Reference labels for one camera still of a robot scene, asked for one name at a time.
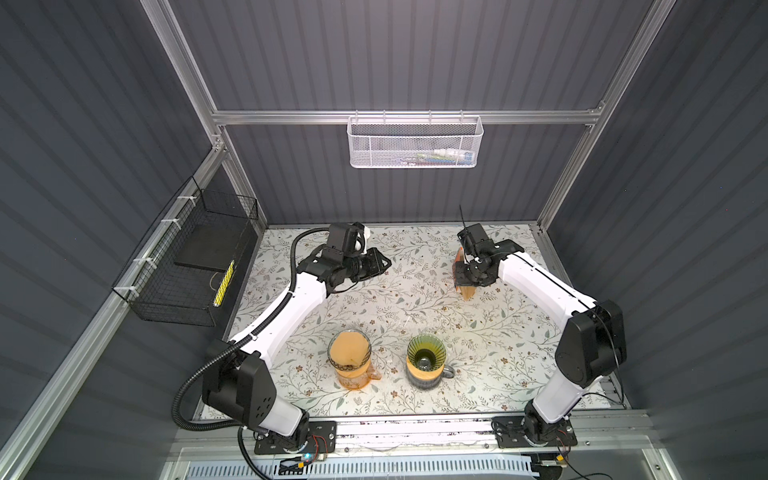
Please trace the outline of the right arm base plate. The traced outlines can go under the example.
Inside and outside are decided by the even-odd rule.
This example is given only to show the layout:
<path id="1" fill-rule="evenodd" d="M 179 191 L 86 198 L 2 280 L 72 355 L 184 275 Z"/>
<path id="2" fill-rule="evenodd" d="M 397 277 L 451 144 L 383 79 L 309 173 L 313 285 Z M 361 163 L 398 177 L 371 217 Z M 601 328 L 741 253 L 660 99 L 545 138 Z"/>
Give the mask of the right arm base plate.
<path id="1" fill-rule="evenodd" d="M 496 416 L 491 430 L 500 448 L 574 447 L 578 439 L 567 418 L 557 423 L 541 423 L 535 417 Z"/>

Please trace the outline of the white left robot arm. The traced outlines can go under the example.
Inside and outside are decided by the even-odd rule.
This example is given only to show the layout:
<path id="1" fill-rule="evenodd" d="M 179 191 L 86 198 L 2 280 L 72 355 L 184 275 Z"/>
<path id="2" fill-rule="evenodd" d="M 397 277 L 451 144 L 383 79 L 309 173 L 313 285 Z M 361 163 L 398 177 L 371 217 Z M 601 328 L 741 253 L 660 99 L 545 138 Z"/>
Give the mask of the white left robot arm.
<path id="1" fill-rule="evenodd" d="M 391 260 L 369 245 L 370 229 L 334 223 L 298 234 L 289 251 L 290 282 L 255 321 L 216 347 L 222 359 L 202 374 L 202 402 L 236 426 L 283 437 L 303 434 L 307 415 L 280 397 L 270 368 L 305 318 L 336 288 L 385 273 Z"/>

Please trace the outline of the orange glass carafe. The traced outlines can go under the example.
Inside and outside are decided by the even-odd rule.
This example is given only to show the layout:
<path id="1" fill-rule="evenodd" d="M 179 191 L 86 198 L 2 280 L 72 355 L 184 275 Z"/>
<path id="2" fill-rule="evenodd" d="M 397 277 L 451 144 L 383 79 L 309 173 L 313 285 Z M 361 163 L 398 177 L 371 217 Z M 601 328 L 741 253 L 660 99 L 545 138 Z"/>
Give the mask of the orange glass carafe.
<path id="1" fill-rule="evenodd" d="M 371 381 L 378 381 L 382 378 L 370 360 L 354 370 L 335 368 L 335 374 L 338 384 L 348 390 L 362 389 Z"/>

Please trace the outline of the green glass dripper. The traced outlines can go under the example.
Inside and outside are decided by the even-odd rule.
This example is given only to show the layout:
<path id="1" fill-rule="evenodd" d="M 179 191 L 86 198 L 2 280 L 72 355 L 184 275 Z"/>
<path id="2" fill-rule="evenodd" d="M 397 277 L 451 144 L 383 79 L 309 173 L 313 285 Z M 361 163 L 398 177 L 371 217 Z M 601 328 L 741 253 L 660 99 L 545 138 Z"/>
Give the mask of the green glass dripper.
<path id="1" fill-rule="evenodd" d="M 446 364 L 446 347 L 444 342 L 434 335 L 419 334 L 409 341 L 406 358 L 418 371 L 438 371 Z"/>

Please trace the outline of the grey glass carafe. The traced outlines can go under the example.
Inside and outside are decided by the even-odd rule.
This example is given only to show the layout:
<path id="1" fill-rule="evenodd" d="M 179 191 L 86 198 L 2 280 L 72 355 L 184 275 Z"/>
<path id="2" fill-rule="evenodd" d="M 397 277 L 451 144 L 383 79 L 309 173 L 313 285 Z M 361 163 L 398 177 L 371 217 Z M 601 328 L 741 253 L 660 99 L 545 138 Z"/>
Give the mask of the grey glass carafe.
<path id="1" fill-rule="evenodd" d="M 437 387 L 443 379 L 452 379 L 456 375 L 453 366 L 442 365 L 437 370 L 425 371 L 416 366 L 407 364 L 407 378 L 409 383 L 420 390 L 430 390 Z"/>

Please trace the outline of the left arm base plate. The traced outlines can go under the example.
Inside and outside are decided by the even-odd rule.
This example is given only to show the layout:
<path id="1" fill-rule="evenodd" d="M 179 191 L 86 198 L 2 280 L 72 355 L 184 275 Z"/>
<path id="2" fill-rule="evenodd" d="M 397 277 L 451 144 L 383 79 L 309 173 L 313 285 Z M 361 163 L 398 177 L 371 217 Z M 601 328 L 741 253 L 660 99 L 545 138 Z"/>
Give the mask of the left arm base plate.
<path id="1" fill-rule="evenodd" d="M 294 453 L 329 454 L 336 449 L 338 424 L 335 421 L 309 420 L 301 423 L 291 436 L 273 431 L 256 432 L 256 455 Z"/>

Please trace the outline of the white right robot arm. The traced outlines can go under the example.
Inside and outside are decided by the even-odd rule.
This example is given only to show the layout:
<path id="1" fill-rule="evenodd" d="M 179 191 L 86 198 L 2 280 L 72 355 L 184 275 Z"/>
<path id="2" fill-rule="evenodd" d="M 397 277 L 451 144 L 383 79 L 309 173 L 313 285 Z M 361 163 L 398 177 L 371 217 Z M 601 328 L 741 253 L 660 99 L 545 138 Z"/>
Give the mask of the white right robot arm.
<path id="1" fill-rule="evenodd" d="M 493 241 L 479 223 L 457 234 L 463 253 L 454 261 L 454 284 L 489 287 L 502 281 L 521 291 L 560 329 L 556 370 L 526 404 L 523 430 L 543 444 L 565 426 L 566 417 L 627 359 L 623 312 L 613 301 L 599 302 L 542 268 L 512 240 Z"/>

